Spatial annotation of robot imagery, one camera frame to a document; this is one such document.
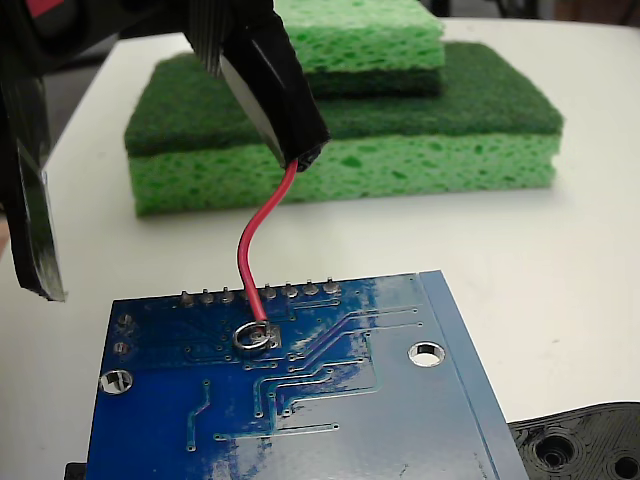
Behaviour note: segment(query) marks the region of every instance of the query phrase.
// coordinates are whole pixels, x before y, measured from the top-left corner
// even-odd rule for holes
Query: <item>silver hole ring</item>
[[[98,388],[107,395],[121,395],[133,386],[133,375],[126,370],[109,370],[98,380]]]
[[[260,341],[251,343],[251,345],[244,345],[240,342],[242,337],[248,336],[251,338],[251,333],[257,329],[264,330],[264,335]],[[269,324],[266,322],[248,322],[239,326],[236,328],[236,331],[233,332],[233,346],[244,352],[256,352],[258,350],[263,350],[269,347],[270,342],[271,337],[269,336]]]

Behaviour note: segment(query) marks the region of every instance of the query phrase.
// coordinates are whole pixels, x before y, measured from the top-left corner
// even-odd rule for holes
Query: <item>scouring pad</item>
[[[417,0],[277,0],[316,98],[438,94],[443,26]]]
[[[439,98],[319,102],[334,141],[287,200],[549,186],[558,111],[488,47],[446,55]],[[125,134],[137,213],[263,202],[282,170],[224,83],[183,60],[158,66]]]

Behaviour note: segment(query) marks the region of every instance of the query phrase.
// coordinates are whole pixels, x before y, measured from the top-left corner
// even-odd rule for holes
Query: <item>dark green scrubber layer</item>
[[[485,45],[445,47],[446,94],[318,102],[334,140],[382,135],[559,134],[562,117],[540,91]],[[193,57],[162,62],[131,117],[131,156],[261,144],[222,80]]]
[[[423,97],[442,94],[441,69],[307,73],[316,100],[367,97]]]
[[[287,201],[549,186],[560,114],[489,48],[446,52],[442,98],[320,102],[337,140]],[[137,213],[264,202],[283,174],[276,160],[224,85],[173,62],[126,133]]]

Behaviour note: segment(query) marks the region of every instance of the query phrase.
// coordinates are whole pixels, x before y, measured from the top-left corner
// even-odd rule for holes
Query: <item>metal pin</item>
[[[193,307],[193,295],[189,295],[183,290],[180,295],[180,305],[183,307]]]
[[[118,342],[113,345],[113,353],[116,355],[126,355],[129,353],[129,345],[124,342]]]
[[[210,293],[206,288],[202,291],[202,295],[200,296],[200,301],[205,305],[209,305],[213,303],[213,293]]]
[[[287,283],[282,287],[282,293],[289,298],[296,298],[298,296],[298,289],[290,283]]]
[[[222,289],[222,303],[231,303],[233,302],[233,292],[230,292],[227,287]]]
[[[340,291],[340,284],[334,282],[333,278],[329,277],[327,279],[327,283],[322,286],[322,289],[329,295],[333,295],[334,293],[338,293]]]
[[[269,286],[269,284],[267,283],[267,284],[265,284],[264,288],[262,289],[262,295],[267,300],[273,300],[278,295],[278,292],[276,292],[276,289],[271,287],[271,286]]]
[[[316,287],[311,280],[307,280],[307,284],[302,287],[302,291],[305,295],[309,295],[310,297],[319,292],[318,287]]]
[[[120,315],[120,317],[118,318],[118,325],[120,325],[121,327],[130,327],[132,324],[133,324],[133,317],[128,313],[125,313],[124,315]]]

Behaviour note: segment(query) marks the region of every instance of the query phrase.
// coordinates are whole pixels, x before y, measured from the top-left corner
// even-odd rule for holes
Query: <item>black plastic part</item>
[[[636,13],[636,10],[638,10],[638,7],[640,7],[640,0],[631,0],[626,10],[620,17],[620,20],[618,21],[618,25],[629,25],[629,22],[631,22],[631,19],[633,18],[633,15]]]
[[[64,470],[64,480],[84,480],[86,474],[86,463],[67,463],[67,468]]]
[[[0,39],[0,203],[20,286],[64,300],[40,171],[51,147],[44,87]]]
[[[502,18],[528,18],[539,20],[538,0],[495,0],[498,12]]]
[[[42,76],[109,35],[161,12],[167,1],[72,0],[32,18],[25,0],[0,0],[0,37],[12,32],[30,71]]]
[[[220,74],[222,42],[234,24],[230,0],[190,0],[184,34],[207,72],[212,75]]]
[[[640,479],[640,404],[610,403],[515,422],[531,480]]]
[[[282,166],[298,160],[298,171],[306,170],[330,136],[280,17],[270,12],[255,26],[237,26],[223,43],[223,55],[269,120],[276,138],[265,141]]]
[[[119,38],[139,38],[167,33],[184,32],[184,19],[176,16],[172,10],[163,10],[157,15],[142,20],[120,31]]]
[[[451,16],[451,0],[431,0],[428,8],[436,17]]]
[[[273,15],[273,0],[230,0],[237,22],[254,28],[269,22]]]

